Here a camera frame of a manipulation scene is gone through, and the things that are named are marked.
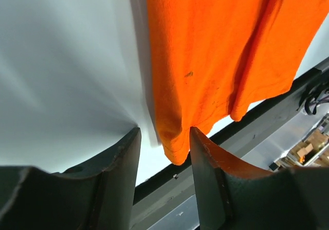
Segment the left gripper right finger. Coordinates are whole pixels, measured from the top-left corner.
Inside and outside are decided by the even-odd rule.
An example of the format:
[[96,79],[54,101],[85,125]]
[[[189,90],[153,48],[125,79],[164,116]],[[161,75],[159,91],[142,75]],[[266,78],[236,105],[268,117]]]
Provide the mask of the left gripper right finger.
[[328,229],[328,169],[271,172],[190,129],[201,229]]

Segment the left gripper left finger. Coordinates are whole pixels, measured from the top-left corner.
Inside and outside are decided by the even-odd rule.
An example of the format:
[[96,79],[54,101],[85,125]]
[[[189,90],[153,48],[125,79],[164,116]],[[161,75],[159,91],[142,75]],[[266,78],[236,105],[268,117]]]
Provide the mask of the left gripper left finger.
[[1,167],[1,229],[128,229],[141,147],[133,128],[62,173]]

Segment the orange t shirt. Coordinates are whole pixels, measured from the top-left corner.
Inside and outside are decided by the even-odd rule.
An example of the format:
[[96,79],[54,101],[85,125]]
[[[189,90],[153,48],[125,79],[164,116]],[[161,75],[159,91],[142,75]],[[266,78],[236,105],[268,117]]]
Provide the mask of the orange t shirt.
[[290,90],[328,0],[147,0],[155,123],[181,165],[189,131]]

